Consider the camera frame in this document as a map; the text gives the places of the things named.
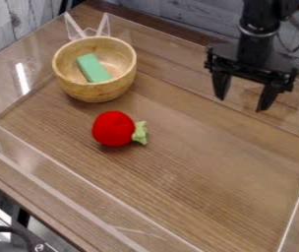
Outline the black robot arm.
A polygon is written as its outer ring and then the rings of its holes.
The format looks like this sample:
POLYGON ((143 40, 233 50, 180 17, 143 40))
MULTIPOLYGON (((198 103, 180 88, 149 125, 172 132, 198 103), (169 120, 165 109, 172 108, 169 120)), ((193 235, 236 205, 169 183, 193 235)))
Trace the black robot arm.
POLYGON ((289 57, 276 51, 275 38, 285 21, 299 30, 293 18, 299 10, 299 0, 244 2, 240 41, 210 45, 205 67, 212 73, 214 94, 221 100, 229 93, 233 77, 264 84, 257 111, 266 111, 279 95, 295 89, 299 68, 289 57))

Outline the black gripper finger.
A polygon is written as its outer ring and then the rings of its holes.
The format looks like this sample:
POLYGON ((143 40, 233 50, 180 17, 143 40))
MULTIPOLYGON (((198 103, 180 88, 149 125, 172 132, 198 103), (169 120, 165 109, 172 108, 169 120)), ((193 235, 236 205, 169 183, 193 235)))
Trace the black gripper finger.
POLYGON ((228 72, 214 70, 213 71, 213 87, 216 96, 224 100, 229 93, 232 86, 232 75, 228 72))
POLYGON ((280 93, 281 85, 279 83, 270 83, 268 86, 264 87, 257 111, 269 110, 280 93))

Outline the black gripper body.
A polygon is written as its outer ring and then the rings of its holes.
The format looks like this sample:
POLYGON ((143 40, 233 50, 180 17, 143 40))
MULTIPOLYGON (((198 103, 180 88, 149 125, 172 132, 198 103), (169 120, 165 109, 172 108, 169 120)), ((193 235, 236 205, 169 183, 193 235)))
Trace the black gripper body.
POLYGON ((292 60, 275 50, 269 55, 253 52, 240 52, 240 46, 234 43, 217 43, 208 47, 205 67, 212 73, 220 70, 228 72, 232 77, 252 80, 264 85, 276 82, 281 85, 281 92, 292 92, 299 74, 292 60))

